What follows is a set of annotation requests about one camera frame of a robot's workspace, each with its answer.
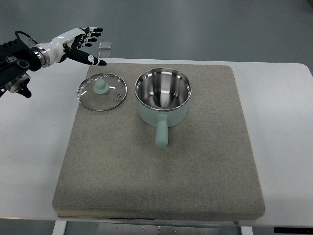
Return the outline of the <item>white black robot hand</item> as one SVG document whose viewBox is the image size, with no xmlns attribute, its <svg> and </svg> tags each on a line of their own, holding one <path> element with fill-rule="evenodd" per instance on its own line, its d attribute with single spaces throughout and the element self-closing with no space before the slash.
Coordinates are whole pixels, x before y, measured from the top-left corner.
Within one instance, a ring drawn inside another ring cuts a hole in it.
<svg viewBox="0 0 313 235">
<path fill-rule="evenodd" d="M 36 44 L 32 50 L 43 68 L 61 63 L 67 58 L 86 65 L 106 66 L 106 61 L 81 51 L 84 47 L 91 47 L 102 32 L 103 29 L 98 27 L 75 28 L 53 38 L 49 43 Z"/>
</svg>

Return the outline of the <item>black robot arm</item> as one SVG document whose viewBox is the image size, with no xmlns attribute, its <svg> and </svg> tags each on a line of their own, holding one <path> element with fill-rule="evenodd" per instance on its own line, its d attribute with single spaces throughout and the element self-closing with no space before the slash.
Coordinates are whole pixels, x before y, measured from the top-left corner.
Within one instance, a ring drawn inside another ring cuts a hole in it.
<svg viewBox="0 0 313 235">
<path fill-rule="evenodd" d="M 40 57 L 20 39 L 20 34 L 32 43 L 37 43 L 27 33 L 15 31 L 16 39 L 0 46 L 0 95 L 8 91 L 30 98 L 32 94 L 27 87 L 30 81 L 27 71 L 39 70 L 42 62 Z"/>
</svg>

